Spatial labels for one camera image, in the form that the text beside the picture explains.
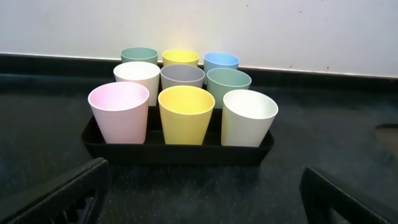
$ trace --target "blue cup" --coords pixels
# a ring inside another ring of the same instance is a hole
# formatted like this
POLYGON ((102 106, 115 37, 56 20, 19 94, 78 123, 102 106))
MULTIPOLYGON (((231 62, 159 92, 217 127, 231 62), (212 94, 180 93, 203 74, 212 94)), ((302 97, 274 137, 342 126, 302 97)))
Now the blue cup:
POLYGON ((214 68, 238 69, 239 59, 227 53, 208 53, 205 55, 205 74, 214 68))

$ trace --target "yellow cup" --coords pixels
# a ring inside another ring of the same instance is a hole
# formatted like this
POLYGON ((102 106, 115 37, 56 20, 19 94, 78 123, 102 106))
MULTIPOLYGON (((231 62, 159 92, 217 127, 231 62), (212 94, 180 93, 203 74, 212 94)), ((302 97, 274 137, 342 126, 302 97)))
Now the yellow cup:
POLYGON ((165 143, 201 145, 214 97, 201 88, 181 85, 163 90, 158 99, 165 143))
POLYGON ((166 50, 162 56, 163 66, 174 64, 198 66, 199 55, 191 50, 166 50))

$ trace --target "cup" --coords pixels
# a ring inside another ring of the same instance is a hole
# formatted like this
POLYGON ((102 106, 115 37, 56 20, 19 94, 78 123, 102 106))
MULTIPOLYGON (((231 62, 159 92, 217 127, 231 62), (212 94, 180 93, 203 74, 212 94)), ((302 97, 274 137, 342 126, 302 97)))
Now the cup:
POLYGON ((132 82, 101 85, 88 95, 88 102, 106 143, 144 143, 148 98, 148 89, 132 82))
POLYGON ((157 51, 146 47, 132 47, 120 52, 122 63, 149 62, 157 65, 157 51))
POLYGON ((232 68, 214 68, 207 72, 207 91, 216 100, 215 108, 223 107, 225 93, 232 90, 247 90, 251 78, 244 72, 232 68))
POLYGON ((192 65, 168 65, 160 70, 163 90, 177 85, 201 88, 204 78, 205 72, 192 65))
POLYGON ((210 93, 194 86, 173 86, 160 92, 165 143, 201 145, 214 103, 210 93))
POLYGON ((223 103, 221 145, 259 147, 277 113, 278 105, 262 93, 228 92, 223 103))
POLYGON ((199 55, 191 50, 166 50, 162 56, 163 66, 175 64, 198 66, 199 55))
POLYGON ((149 90, 149 106, 156 106, 160 68, 149 62, 127 62, 113 70, 117 82, 134 82, 149 90))
POLYGON ((227 53, 208 53, 205 55, 205 74, 214 68, 232 68, 238 69, 239 59, 234 55, 227 53))

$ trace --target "speckled black surface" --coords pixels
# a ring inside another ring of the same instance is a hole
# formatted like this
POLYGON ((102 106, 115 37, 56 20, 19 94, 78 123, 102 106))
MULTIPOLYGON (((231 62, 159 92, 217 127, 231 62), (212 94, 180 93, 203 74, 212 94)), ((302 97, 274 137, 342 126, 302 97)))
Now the speckled black surface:
MULTIPOLYGON (((92 115, 86 97, 111 81, 0 76, 0 198, 91 159, 80 139, 92 115)), ((398 95, 254 89, 279 105, 275 145, 259 167, 112 165, 98 223, 306 223, 306 166, 398 207, 397 159, 374 135, 398 123, 398 95)))

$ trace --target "black tray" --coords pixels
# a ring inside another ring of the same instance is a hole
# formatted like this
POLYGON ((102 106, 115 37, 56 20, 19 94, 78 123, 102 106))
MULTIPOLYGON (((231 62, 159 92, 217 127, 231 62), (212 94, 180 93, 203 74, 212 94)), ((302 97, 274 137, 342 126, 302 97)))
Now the black tray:
POLYGON ((93 158, 103 157, 118 164, 201 164, 254 166, 274 145, 268 131, 259 147, 221 145, 222 110, 214 109, 201 146, 166 145, 159 107, 148 110, 147 135, 144 144, 106 144, 93 116, 81 138, 93 158))

